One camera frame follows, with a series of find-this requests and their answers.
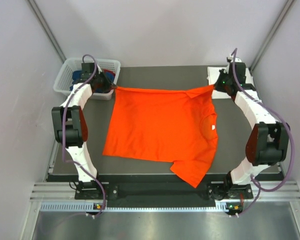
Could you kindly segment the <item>orange t-shirt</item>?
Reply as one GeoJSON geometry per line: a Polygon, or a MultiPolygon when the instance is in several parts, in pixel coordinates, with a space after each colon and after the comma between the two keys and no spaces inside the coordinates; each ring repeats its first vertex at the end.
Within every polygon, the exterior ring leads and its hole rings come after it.
{"type": "Polygon", "coordinates": [[[171,163],[196,188],[212,166],[217,113],[212,85],[188,90],[118,87],[103,155],[171,163]]]}

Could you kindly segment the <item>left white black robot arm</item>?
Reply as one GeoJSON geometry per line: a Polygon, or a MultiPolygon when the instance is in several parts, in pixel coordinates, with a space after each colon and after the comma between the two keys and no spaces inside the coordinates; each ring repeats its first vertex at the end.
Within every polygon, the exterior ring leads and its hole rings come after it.
{"type": "Polygon", "coordinates": [[[104,191],[101,183],[94,181],[98,171],[92,164],[88,151],[88,126],[83,109],[97,89],[111,90],[113,83],[95,62],[82,62],[81,75],[72,87],[69,96],[60,106],[51,110],[55,140],[62,145],[62,156],[68,153],[78,173],[78,180],[88,183],[86,192],[99,198],[104,191]]]}

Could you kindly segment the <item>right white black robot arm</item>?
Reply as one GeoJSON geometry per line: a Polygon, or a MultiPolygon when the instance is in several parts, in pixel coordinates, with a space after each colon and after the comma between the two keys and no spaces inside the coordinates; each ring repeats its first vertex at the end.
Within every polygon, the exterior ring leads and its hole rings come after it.
{"type": "Polygon", "coordinates": [[[242,186],[251,183],[252,177],[285,160],[289,136],[286,126],[261,105],[254,85],[246,82],[245,63],[238,58],[229,58],[227,62],[227,67],[219,70],[214,89],[227,94],[251,126],[245,157],[227,174],[223,185],[224,194],[235,198],[241,193],[242,186]]]}

